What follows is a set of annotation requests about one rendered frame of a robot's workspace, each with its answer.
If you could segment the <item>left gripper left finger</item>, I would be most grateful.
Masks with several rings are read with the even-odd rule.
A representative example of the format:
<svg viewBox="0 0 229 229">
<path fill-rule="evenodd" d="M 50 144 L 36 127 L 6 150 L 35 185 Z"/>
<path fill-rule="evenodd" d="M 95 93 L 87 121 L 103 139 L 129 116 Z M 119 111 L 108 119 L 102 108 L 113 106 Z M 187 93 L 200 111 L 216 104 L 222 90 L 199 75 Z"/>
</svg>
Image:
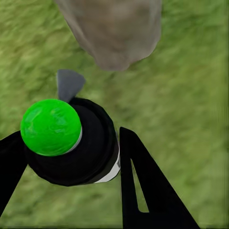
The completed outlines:
<svg viewBox="0 0 229 229">
<path fill-rule="evenodd" d="M 27 164 L 20 130 L 0 141 L 0 216 Z"/>
</svg>

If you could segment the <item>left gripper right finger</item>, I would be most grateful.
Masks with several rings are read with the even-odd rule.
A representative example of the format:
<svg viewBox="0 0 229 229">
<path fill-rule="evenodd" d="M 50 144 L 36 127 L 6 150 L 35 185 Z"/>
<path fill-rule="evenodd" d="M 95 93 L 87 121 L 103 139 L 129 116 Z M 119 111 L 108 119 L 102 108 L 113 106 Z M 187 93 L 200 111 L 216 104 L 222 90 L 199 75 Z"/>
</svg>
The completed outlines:
<svg viewBox="0 0 229 229">
<path fill-rule="evenodd" d="M 121 127 L 119 143 L 123 229 L 200 229 L 138 135 Z M 149 213 L 138 210 L 131 159 Z"/>
</svg>

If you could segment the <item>pesticide atomizer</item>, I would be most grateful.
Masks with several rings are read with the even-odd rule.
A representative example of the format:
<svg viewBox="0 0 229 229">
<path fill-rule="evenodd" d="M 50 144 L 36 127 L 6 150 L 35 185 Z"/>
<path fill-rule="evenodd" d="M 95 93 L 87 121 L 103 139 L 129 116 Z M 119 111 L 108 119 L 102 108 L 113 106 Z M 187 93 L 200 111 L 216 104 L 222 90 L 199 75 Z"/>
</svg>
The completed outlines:
<svg viewBox="0 0 229 229">
<path fill-rule="evenodd" d="M 121 171 L 114 123 L 98 104 L 75 97 L 85 78 L 56 72 L 58 99 L 31 105 L 21 119 L 28 165 L 42 179 L 68 187 L 111 181 Z"/>
</svg>

